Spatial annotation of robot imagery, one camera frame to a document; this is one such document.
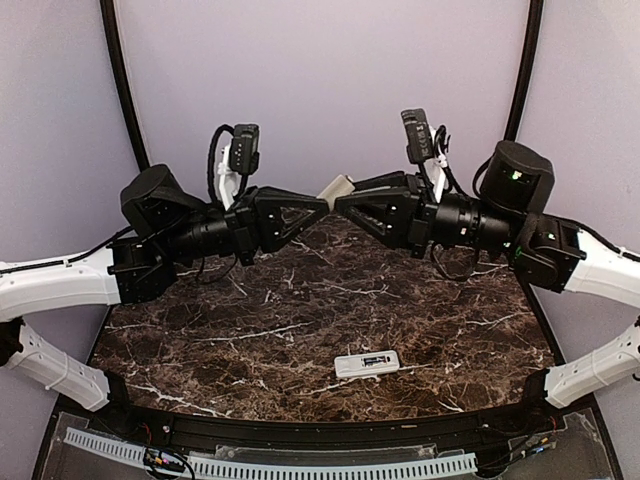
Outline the grey battery cover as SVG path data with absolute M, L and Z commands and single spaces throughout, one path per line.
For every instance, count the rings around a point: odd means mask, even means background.
M 333 205 L 337 198 L 351 194 L 355 186 L 351 179 L 343 174 L 337 175 L 318 195 L 318 199 Z

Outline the purple blue AAA battery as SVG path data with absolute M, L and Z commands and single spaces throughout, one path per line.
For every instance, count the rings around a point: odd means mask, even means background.
M 367 364 L 388 364 L 391 362 L 391 357 L 386 355 L 369 356 L 362 359 L 363 365 Z

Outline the white remote control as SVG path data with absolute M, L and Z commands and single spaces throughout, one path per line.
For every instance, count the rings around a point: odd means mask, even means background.
M 334 359 L 336 377 L 340 379 L 369 378 L 397 372 L 400 361 L 394 350 L 338 356 Z

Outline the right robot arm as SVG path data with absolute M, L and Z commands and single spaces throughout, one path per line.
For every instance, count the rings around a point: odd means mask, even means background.
M 545 213 L 552 163 L 513 141 L 497 143 L 479 195 L 435 197 L 425 175 L 394 172 L 356 184 L 336 210 L 392 249 L 433 257 L 469 247 L 506 258 L 524 283 L 639 304 L 639 257 L 590 227 Z

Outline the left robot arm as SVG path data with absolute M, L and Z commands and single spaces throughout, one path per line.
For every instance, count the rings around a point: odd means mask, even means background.
M 155 165 L 125 187 L 128 225 L 98 246 L 70 256 L 1 265 L 1 364 L 78 403 L 101 411 L 120 436 L 141 427 L 124 381 L 54 347 L 24 320 L 33 313 L 83 305 L 132 305 L 159 298 L 176 267 L 210 256 L 244 266 L 257 252 L 282 249 L 326 216 L 326 200 L 273 187 L 250 187 L 225 206 L 186 193 L 168 166 Z

